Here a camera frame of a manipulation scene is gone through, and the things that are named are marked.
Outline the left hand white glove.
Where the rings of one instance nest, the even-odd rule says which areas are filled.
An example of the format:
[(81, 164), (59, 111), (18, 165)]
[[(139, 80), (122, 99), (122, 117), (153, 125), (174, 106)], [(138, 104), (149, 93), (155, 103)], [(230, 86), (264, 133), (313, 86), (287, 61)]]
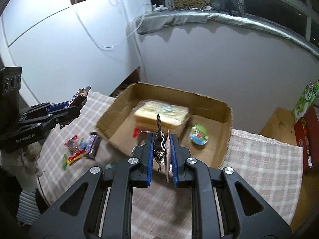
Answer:
[(35, 142), (14, 152), (1, 150), (1, 166), (15, 176), (22, 190), (32, 192), (37, 187), (37, 178), (43, 175), (38, 166), (42, 146)]

